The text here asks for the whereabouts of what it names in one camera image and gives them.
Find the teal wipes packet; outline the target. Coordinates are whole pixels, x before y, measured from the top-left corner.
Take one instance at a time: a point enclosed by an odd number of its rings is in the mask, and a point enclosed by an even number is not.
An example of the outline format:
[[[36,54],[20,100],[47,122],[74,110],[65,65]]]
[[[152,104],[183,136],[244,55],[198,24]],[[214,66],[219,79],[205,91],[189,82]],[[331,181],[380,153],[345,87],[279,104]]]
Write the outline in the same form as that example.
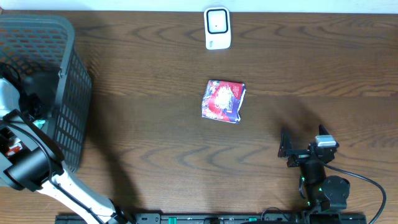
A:
[[[42,129],[44,127],[44,125],[46,124],[46,120],[45,119],[37,119],[35,121],[33,121],[33,124],[38,127],[39,129]]]

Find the orange red snack packet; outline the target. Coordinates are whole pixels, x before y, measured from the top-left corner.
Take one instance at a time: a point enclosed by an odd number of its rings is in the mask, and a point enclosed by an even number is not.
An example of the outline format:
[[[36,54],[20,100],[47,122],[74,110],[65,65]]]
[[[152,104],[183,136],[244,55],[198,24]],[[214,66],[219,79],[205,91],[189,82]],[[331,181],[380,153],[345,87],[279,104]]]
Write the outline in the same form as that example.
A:
[[[13,145],[6,146],[6,152],[5,156],[6,157],[11,157],[14,154],[18,153],[23,149],[23,145],[20,142],[14,143]]]

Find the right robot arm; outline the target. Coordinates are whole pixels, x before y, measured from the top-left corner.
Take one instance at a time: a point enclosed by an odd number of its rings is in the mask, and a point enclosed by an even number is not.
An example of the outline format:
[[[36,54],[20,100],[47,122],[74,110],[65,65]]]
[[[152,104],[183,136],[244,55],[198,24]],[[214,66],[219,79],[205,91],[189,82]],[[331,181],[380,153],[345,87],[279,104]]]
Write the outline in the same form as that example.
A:
[[[340,212],[347,208],[350,182],[337,175],[327,176],[326,165],[335,158],[339,144],[323,125],[306,149],[294,149],[285,128],[281,131],[278,157],[287,159],[287,167],[300,168],[299,192],[310,208],[321,212]]]

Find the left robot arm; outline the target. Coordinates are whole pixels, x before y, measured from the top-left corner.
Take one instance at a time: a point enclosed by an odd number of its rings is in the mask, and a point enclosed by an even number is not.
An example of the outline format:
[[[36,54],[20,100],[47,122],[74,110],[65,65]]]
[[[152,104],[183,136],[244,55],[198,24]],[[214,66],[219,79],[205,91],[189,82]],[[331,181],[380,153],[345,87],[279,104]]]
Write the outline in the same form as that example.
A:
[[[135,223],[136,219],[89,188],[67,167],[57,144],[21,113],[25,91],[18,72],[1,64],[1,128],[24,145],[1,158],[1,178],[16,190],[30,190],[64,204],[86,223]]]

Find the purple red snack packet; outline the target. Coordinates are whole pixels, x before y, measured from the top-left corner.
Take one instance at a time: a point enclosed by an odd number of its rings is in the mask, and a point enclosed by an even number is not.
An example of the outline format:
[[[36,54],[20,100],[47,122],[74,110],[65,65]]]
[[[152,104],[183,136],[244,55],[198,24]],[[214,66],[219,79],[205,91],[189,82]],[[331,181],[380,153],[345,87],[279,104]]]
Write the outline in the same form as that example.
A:
[[[243,83],[209,80],[201,103],[203,118],[237,124],[246,93]]]

